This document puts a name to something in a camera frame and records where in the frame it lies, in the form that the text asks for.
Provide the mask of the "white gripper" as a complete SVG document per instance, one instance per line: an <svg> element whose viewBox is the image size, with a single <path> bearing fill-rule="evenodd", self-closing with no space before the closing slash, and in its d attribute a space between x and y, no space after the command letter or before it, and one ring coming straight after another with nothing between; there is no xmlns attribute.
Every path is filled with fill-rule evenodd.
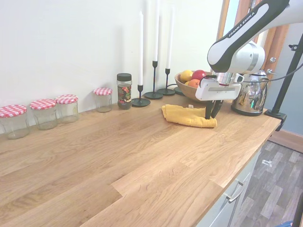
<svg viewBox="0 0 303 227"><path fill-rule="evenodd" d="M200 101L208 101L205 107L205 118L215 118L222 107L222 100L234 100L241 89L240 83L221 85L216 79L204 77L200 80L196 90L196 98Z"/></svg>

